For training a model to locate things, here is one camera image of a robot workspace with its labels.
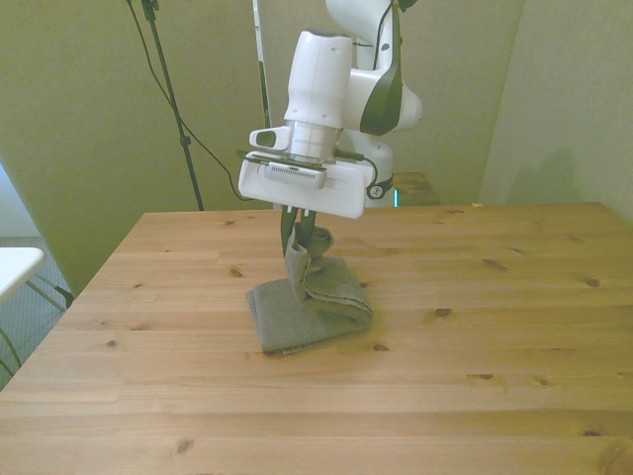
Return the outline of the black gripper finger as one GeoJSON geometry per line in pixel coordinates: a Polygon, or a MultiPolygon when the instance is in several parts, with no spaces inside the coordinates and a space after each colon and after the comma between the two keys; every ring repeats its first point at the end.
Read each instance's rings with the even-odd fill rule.
{"type": "Polygon", "coordinates": [[[288,241],[293,231],[298,209],[284,205],[281,210],[280,234],[283,254],[286,254],[288,241]]]}
{"type": "Polygon", "coordinates": [[[312,237],[317,213],[311,210],[303,210],[301,218],[296,224],[296,241],[302,247],[306,247],[312,237]]]}

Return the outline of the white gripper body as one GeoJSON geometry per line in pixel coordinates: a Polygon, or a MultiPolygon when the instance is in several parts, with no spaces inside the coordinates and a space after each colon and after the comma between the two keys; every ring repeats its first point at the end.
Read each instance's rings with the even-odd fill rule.
{"type": "Polygon", "coordinates": [[[238,191],[280,207],[357,219],[373,178],[374,169],[367,165],[343,160],[315,165],[253,151],[242,162],[238,191]]]}

